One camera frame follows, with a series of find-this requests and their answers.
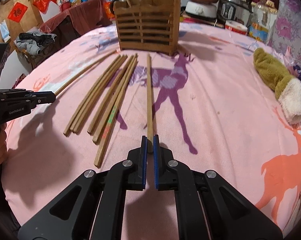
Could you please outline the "red covered side table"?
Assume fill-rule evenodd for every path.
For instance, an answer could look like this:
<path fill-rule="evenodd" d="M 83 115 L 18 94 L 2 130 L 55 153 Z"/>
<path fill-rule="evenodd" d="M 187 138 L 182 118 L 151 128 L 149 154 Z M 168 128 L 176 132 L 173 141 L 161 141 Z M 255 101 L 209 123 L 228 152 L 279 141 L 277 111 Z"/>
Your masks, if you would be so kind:
<path fill-rule="evenodd" d="M 93 29 L 111 24 L 104 10 L 105 0 L 89 0 L 75 5 L 44 22 L 40 31 L 57 35 L 64 47 Z"/>

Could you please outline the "white electric cooker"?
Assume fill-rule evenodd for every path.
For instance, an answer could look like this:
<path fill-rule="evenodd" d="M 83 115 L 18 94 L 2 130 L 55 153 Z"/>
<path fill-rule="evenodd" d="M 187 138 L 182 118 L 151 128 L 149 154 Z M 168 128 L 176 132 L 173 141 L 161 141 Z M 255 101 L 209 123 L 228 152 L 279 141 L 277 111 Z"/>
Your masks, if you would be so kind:
<path fill-rule="evenodd" d="M 213 4 L 188 1 L 185 12 L 205 18 L 217 18 L 217 8 Z"/>

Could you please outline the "painted wooden chopstick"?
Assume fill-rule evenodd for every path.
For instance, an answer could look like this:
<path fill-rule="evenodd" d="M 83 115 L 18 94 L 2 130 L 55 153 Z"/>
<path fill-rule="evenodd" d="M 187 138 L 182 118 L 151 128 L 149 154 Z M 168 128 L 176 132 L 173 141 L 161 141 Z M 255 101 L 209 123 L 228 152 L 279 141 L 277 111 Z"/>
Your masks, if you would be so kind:
<path fill-rule="evenodd" d="M 111 135 L 110 135 L 111 134 L 111 129 L 112 129 L 112 126 L 114 124 L 114 120 L 115 120 L 117 111 L 118 111 L 118 109 L 120 107 L 121 100 L 123 98 L 123 94 L 125 92 L 125 89 L 126 89 L 126 87 L 128 85 L 130 76 L 132 75 L 132 73 L 133 73 L 134 68 L 136 67 L 136 65 L 137 65 L 137 58 L 135 59 L 135 61 L 133 62 L 133 66 L 129 70 L 129 74 L 127 75 L 127 79 L 125 80 L 124 85 L 122 87 L 122 90 L 120 91 L 120 93 L 118 95 L 118 98 L 117 98 L 117 100 L 115 102 L 115 105 L 112 108 L 112 112 L 109 115 L 108 122 L 103 127 L 103 133 L 98 138 L 97 142 L 99 142 L 99 148 L 98 148 L 98 151 L 96 153 L 95 160 L 94 160 L 94 165 L 97 168 L 100 168 L 101 165 L 102 165 L 103 158 L 104 158 L 104 155 L 106 153 L 106 150 L 107 150 L 107 147 L 108 147 L 108 143 L 109 143 L 109 140 L 110 140 L 110 137 L 111 137 Z"/>

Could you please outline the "silver pressure cooker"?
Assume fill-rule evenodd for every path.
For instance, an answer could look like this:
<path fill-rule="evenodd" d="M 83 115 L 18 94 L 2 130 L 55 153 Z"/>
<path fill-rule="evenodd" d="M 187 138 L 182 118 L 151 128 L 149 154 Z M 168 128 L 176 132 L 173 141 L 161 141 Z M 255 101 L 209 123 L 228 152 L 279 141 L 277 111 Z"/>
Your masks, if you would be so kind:
<path fill-rule="evenodd" d="M 248 0 L 219 0 L 217 19 L 223 23 L 227 20 L 241 23 L 248 27 L 251 22 L 252 8 Z"/>

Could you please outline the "wooden chopstick holder box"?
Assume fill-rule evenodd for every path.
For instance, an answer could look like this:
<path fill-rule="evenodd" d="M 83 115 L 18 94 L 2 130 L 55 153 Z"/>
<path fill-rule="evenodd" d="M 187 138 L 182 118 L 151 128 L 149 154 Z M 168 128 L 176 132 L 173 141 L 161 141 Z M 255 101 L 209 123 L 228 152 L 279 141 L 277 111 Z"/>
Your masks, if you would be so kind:
<path fill-rule="evenodd" d="M 115 1 L 113 10 L 121 50 L 176 52 L 180 0 Z"/>

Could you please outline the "green white plush cloth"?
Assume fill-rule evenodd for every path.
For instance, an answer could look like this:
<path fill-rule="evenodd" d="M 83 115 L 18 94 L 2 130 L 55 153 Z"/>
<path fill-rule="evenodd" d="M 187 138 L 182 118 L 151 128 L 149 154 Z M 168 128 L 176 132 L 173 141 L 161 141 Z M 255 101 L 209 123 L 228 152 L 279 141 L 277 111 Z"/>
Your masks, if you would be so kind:
<path fill-rule="evenodd" d="M 301 81 L 263 48 L 254 51 L 253 65 L 263 82 L 274 91 L 287 122 L 291 125 L 301 122 Z"/>

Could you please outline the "pile of grey clothes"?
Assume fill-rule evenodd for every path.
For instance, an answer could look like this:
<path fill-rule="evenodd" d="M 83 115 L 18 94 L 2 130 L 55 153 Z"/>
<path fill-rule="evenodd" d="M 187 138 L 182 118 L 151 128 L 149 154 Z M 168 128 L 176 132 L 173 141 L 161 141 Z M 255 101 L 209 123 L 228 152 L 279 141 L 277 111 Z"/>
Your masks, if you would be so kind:
<path fill-rule="evenodd" d="M 47 34 L 40 31 L 20 33 L 14 41 L 19 51 L 25 50 L 32 56 L 39 55 L 50 44 L 54 44 L 56 34 Z"/>

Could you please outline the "pink deer tablecloth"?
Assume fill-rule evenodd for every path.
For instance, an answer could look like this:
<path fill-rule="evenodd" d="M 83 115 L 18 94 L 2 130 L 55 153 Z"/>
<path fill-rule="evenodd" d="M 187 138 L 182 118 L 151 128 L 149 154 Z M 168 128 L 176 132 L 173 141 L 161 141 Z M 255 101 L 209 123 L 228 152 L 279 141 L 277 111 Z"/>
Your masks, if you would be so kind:
<path fill-rule="evenodd" d="M 253 39 L 200 24 L 182 24 L 180 51 L 151 53 L 154 131 L 191 169 L 217 171 L 287 235 L 301 217 L 301 126 L 290 126 L 273 91 L 253 65 Z M 55 103 L 37 106 L 6 129 L 2 171 L 6 200 L 27 222 L 85 170 L 98 147 L 84 128 L 63 132 L 119 48 L 115 27 L 95 29 L 40 64 L 20 84 L 58 90 L 80 70 Z"/>

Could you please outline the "cooking oil bottle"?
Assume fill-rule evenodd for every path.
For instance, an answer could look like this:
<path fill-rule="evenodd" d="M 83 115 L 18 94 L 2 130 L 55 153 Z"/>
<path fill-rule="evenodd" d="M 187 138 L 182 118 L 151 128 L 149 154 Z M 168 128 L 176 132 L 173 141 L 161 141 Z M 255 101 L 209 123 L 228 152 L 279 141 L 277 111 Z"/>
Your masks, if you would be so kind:
<path fill-rule="evenodd" d="M 257 41 L 266 43 L 269 29 L 269 9 L 266 0 L 260 0 L 253 8 L 249 36 Z"/>

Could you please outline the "red white bowl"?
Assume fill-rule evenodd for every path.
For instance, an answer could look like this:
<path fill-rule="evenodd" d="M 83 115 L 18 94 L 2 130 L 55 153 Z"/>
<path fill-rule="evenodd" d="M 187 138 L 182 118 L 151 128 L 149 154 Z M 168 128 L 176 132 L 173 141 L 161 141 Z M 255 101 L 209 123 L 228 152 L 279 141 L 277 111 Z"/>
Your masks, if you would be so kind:
<path fill-rule="evenodd" d="M 248 30 L 247 26 L 233 20 L 227 20 L 225 22 L 225 29 L 229 29 L 229 31 L 233 31 L 242 35 L 247 35 Z"/>

